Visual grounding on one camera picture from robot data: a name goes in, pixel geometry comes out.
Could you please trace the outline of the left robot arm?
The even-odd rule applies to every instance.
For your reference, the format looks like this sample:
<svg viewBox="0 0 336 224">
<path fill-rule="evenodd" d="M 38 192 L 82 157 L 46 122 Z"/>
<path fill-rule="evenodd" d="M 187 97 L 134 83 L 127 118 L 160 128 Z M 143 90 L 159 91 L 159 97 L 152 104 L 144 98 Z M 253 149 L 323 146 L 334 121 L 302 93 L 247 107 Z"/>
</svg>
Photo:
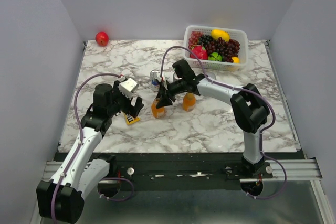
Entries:
<svg viewBox="0 0 336 224">
<path fill-rule="evenodd" d="M 103 83 L 95 87 L 93 103 L 80 121 L 71 150 L 49 181 L 41 181 L 37 186 L 41 217 L 76 223 L 85 198 L 94 186 L 101 179 L 112 179 L 116 175 L 113 157 L 89 159 L 111 126 L 113 116 L 121 112 L 138 116 L 144 107 L 142 98 L 137 97 L 135 104 L 131 104 L 138 86 L 129 78 L 115 81 L 113 85 Z"/>
</svg>

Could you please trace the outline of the orange juice bottle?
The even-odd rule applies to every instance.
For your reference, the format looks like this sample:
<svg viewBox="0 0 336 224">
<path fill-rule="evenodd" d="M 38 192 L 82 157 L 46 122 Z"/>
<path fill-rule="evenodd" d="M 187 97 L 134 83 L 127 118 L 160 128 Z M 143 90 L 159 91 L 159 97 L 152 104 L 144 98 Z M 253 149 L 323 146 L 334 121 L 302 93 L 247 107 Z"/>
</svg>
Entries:
<svg viewBox="0 0 336 224">
<path fill-rule="evenodd" d="M 164 117 L 165 114 L 166 114 L 165 107 L 161 107 L 161 108 L 156 107 L 158 102 L 159 102 L 159 99 L 155 98 L 152 105 L 151 105 L 152 114 L 157 119 Z"/>
<path fill-rule="evenodd" d="M 183 98 L 182 108 L 184 111 L 192 111 L 196 106 L 196 98 L 193 93 L 187 92 Z"/>
</svg>

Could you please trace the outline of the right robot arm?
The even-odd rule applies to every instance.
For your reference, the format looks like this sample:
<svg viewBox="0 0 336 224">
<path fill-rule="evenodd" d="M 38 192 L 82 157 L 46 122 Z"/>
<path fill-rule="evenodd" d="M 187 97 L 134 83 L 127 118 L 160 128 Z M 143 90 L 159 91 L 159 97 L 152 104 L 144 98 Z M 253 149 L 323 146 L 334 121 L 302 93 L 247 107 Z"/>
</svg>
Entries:
<svg viewBox="0 0 336 224">
<path fill-rule="evenodd" d="M 259 174 L 259 162 L 264 159 L 260 134 L 262 126 L 267 123 L 270 107 L 256 86 L 230 86 L 204 73 L 195 74 L 186 60 L 175 62 L 173 69 L 177 79 L 171 83 L 165 79 L 162 72 L 151 72 L 152 81 L 159 87 L 156 108 L 172 106 L 176 101 L 175 96 L 182 93 L 210 97 L 230 105 L 235 121 L 244 134 L 243 159 L 246 162 L 242 163 L 241 171 L 249 178 Z"/>
</svg>

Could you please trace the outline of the clear glass jar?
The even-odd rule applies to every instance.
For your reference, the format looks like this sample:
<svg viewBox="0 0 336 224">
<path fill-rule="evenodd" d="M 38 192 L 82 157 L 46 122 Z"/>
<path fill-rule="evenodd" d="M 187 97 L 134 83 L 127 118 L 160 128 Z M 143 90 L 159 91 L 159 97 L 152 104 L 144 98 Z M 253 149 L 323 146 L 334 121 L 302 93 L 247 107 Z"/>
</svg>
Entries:
<svg viewBox="0 0 336 224">
<path fill-rule="evenodd" d="M 215 75 L 214 73 L 212 73 L 212 72 L 207 72 L 206 74 L 207 74 L 207 76 L 208 76 L 210 79 L 213 79 L 213 80 L 216 80 L 216 79 L 217 79 L 217 78 L 216 78 L 216 75 Z"/>
</svg>

